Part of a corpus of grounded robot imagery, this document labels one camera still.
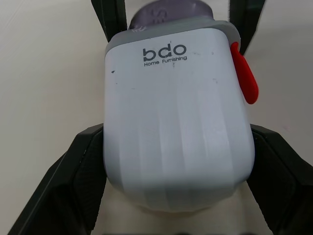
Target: gray lid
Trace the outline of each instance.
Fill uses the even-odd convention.
[[[112,48],[122,44],[201,28],[215,28],[222,31],[228,38],[229,46],[234,42],[238,42],[240,48],[240,35],[232,23],[215,21],[205,16],[197,16],[120,32],[111,39],[106,47],[105,54]]]

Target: white table surface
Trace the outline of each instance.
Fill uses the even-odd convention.
[[[128,20],[149,0],[126,0]],[[227,19],[226,0],[207,0]],[[313,165],[313,1],[268,0],[246,58],[260,87],[251,123],[279,132]],[[75,135],[103,122],[106,38],[90,0],[0,1],[0,234]],[[194,214],[143,211],[107,184],[93,235],[270,235],[243,184]]]

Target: white plastic container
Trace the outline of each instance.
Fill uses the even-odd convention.
[[[208,27],[189,30],[181,24],[181,32],[168,24],[162,33],[160,26],[120,33],[105,60],[108,179],[136,203],[167,212],[194,211],[229,197],[254,163],[230,53],[239,36],[209,20]],[[176,32],[164,33],[170,28]]]

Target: purple cap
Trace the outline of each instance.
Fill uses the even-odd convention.
[[[151,26],[179,19],[207,16],[213,18],[209,5],[200,0],[158,0],[142,7],[133,17],[129,29]]]

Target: red tab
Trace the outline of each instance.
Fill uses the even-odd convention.
[[[238,51],[238,43],[230,46],[240,88],[248,104],[254,104],[259,96],[259,88],[246,59]]]

